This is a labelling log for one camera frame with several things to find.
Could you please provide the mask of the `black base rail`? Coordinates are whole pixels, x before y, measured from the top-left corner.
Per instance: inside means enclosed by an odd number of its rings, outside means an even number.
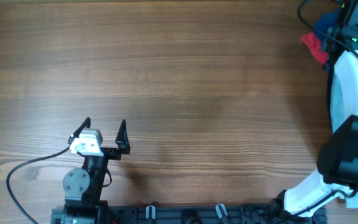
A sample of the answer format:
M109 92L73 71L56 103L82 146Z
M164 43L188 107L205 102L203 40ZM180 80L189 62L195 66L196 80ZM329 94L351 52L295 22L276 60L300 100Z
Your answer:
M69 208L53 209L51 222L64 223L118 223L118 224L186 224L186 223L284 223L281 218L269 219L267 204L226 206L221 213L217 206L209 207L109 207L105 212L93 209L89 212Z

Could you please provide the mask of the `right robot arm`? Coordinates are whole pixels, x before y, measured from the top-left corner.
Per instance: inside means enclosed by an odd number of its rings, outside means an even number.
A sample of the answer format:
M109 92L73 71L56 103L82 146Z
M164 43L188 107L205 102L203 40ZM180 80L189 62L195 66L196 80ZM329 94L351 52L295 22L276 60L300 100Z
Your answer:
M358 208L358 1L340 1L310 25L303 42L328 73L332 135L316 169L272 200L267 215L274 223L316 223L316 212L335 198Z

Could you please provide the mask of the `blue garment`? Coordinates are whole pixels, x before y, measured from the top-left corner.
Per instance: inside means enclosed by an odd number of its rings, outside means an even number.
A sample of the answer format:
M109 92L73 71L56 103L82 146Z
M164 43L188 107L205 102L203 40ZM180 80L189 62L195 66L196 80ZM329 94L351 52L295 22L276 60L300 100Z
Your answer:
M317 41L319 41L322 44L323 40L324 40L324 35L319 33L318 30L327 34L328 29L330 27L334 26L335 23L337 22L341 11L342 11L341 9L337 9L337 10L329 12L329 13L324 13L320 17L320 19L314 24L313 34L314 34L314 43L315 44L317 43Z

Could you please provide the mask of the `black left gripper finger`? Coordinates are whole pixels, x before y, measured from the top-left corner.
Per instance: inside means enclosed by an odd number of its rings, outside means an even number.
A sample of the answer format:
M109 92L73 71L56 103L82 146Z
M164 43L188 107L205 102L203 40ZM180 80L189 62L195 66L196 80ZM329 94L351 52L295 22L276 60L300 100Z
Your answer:
M126 121L124 119L122 120L119 131L117 132L115 143L117 144L117 149L121 154L130 154L131 147L127 136Z
M82 132L82 130L84 130L85 128L90 128L91 126L91 118L87 117L83 123L80 125L79 128L77 128L69 137L68 139L68 144L71 144L75 138L79 138L80 133Z

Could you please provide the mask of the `light blue denim shorts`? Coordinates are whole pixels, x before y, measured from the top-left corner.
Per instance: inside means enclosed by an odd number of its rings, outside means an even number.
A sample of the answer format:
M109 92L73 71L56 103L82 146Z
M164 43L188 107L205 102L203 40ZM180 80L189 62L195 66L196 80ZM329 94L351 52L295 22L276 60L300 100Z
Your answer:
M330 100L331 129L334 133L350 115L358 115L358 59L351 52L343 52L334 65ZM358 193L345 200L347 208L358 208Z

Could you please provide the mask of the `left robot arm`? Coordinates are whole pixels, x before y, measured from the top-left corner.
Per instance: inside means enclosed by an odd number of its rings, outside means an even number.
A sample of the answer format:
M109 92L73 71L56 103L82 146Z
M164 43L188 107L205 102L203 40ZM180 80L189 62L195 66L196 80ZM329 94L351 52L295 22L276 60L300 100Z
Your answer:
M102 147L101 131L91 127L91 118L69 137L69 150L83 156L83 165L72 169L63 179L65 204L60 223L116 223L113 211L101 200L109 161L119 161L129 154L131 147L126 121L122 120L115 139L116 147Z

